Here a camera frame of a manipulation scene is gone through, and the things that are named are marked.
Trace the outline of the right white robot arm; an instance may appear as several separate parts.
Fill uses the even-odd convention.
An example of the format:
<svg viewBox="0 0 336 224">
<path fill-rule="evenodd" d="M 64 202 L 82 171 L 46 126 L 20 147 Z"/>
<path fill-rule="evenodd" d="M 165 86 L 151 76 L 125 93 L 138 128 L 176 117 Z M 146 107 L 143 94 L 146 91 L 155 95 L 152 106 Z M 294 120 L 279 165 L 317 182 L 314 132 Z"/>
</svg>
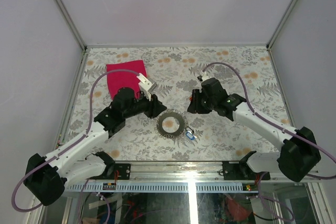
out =
<svg viewBox="0 0 336 224">
<path fill-rule="evenodd" d="M 252 111 L 247 99 L 235 93 L 227 94 L 219 80 L 201 76 L 198 79 L 201 88 L 192 91 L 189 113 L 216 112 L 253 130 L 277 149 L 274 153 L 250 152 L 242 158 L 239 172 L 243 178 L 251 179 L 263 172 L 282 172 L 291 181 L 300 182 L 320 162 L 321 155 L 310 129 L 278 126 L 271 117 Z"/>
</svg>

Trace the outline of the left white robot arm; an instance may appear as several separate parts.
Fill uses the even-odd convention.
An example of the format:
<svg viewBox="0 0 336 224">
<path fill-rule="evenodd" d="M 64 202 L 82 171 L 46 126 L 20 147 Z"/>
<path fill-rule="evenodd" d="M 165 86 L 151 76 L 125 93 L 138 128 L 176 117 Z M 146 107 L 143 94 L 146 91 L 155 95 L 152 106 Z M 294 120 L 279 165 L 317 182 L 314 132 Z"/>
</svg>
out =
<svg viewBox="0 0 336 224">
<path fill-rule="evenodd" d="M 136 98 L 131 88 L 119 89 L 110 105 L 93 119 L 86 131 L 44 156 L 30 157 L 24 185 L 42 205 L 53 204 L 66 187 L 82 180 L 109 179 L 114 175 L 115 162 L 107 153 L 97 152 L 84 161 L 80 158 L 118 133 L 128 118 L 143 113 L 152 119 L 167 109 L 155 94 L 147 98 L 140 91 L 139 95 Z"/>
</svg>

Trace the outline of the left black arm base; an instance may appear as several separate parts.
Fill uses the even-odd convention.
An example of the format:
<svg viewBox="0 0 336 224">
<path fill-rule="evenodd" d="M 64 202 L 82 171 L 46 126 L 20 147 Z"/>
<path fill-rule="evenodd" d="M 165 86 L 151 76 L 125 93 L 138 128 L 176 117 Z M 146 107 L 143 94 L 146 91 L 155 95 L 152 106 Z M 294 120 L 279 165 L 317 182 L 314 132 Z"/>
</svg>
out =
<svg viewBox="0 0 336 224">
<path fill-rule="evenodd" d="M 99 157 L 105 165 L 102 174 L 93 177 L 94 179 L 113 179 L 129 180 L 131 174 L 130 163 L 116 163 L 115 160 L 105 152 L 97 152 L 95 156 Z"/>
</svg>

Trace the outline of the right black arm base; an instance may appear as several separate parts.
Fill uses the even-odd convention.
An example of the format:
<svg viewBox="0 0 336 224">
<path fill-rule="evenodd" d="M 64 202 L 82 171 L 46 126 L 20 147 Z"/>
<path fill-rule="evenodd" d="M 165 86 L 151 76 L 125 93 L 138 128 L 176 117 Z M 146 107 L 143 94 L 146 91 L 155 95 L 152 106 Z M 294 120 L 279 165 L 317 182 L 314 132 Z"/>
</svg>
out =
<svg viewBox="0 0 336 224">
<path fill-rule="evenodd" d="M 222 161 L 222 171 L 218 173 L 223 176 L 224 180 L 259 181 L 264 171 L 255 172 L 250 165 L 248 165 L 248 161 L 251 161 L 252 158 L 256 158 L 257 154 L 260 153 L 251 151 L 238 161 Z M 266 174 L 261 180 L 270 180 L 270 172 L 265 173 Z"/>
</svg>

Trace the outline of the large metal keyring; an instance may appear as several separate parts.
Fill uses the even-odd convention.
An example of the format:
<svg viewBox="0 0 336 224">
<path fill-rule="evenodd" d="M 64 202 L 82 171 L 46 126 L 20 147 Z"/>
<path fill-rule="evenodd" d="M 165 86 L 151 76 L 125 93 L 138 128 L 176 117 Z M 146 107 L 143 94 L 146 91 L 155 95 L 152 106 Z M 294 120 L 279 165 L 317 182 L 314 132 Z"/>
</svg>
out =
<svg viewBox="0 0 336 224">
<path fill-rule="evenodd" d="M 174 139 L 180 137 L 187 126 L 188 121 L 181 111 L 169 109 L 159 116 L 156 130 L 161 136 Z"/>
</svg>

